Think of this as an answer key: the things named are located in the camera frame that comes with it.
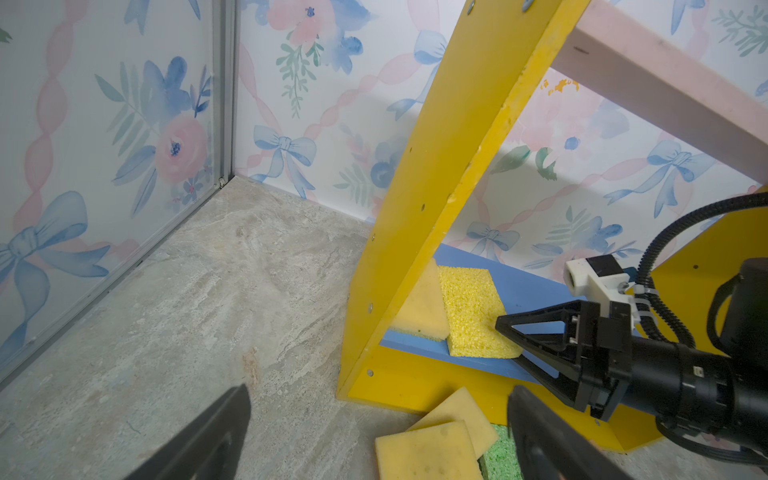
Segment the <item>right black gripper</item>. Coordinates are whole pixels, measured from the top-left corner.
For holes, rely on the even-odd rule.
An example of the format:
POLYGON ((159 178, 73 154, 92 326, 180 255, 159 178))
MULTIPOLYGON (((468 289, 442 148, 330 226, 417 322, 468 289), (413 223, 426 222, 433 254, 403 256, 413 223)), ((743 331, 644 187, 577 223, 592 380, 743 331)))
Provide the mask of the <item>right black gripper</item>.
POLYGON ((595 419, 612 417, 631 380, 632 318, 627 303, 611 301, 601 314, 595 302, 571 301, 496 319, 495 330, 531 353, 557 375, 553 376, 525 354, 515 364, 525 370, 563 404, 587 410, 595 419), (557 331, 534 326, 559 324, 557 331), (561 354, 576 340, 576 367, 552 354, 561 354))

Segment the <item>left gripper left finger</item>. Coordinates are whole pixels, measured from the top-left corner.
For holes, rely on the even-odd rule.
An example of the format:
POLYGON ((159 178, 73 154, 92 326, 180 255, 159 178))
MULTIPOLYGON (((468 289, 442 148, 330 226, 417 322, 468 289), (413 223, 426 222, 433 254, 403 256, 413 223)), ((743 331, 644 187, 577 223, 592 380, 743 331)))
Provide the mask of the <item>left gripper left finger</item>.
POLYGON ((247 387, 232 387, 128 477, 233 479, 250 418, 247 387))

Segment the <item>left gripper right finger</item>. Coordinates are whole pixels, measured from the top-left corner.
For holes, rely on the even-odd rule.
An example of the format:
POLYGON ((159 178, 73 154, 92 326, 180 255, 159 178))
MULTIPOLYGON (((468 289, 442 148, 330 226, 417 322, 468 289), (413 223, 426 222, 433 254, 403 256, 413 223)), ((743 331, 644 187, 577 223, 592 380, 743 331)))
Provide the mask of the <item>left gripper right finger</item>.
POLYGON ((523 386, 509 395, 507 430, 525 479, 629 477, 523 386))

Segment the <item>bright yellow sponge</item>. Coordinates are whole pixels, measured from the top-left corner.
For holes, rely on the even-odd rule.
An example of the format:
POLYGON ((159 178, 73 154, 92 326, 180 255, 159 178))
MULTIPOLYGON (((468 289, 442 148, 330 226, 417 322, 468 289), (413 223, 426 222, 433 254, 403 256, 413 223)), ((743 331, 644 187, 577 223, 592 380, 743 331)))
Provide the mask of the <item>bright yellow sponge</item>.
POLYGON ((438 267, 452 357, 515 359, 523 349, 495 329, 506 310, 485 269, 438 267))

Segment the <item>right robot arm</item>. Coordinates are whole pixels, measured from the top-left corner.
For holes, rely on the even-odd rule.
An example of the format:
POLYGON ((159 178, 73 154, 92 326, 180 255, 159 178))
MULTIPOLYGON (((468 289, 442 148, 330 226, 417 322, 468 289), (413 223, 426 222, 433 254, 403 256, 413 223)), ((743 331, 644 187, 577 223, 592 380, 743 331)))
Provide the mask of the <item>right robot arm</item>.
POLYGON ((498 317, 518 364, 565 405, 608 420, 625 405, 699 455, 767 462, 767 262, 745 261, 715 293, 713 351, 633 334, 645 315, 629 270, 610 255, 567 263, 568 303, 498 317))

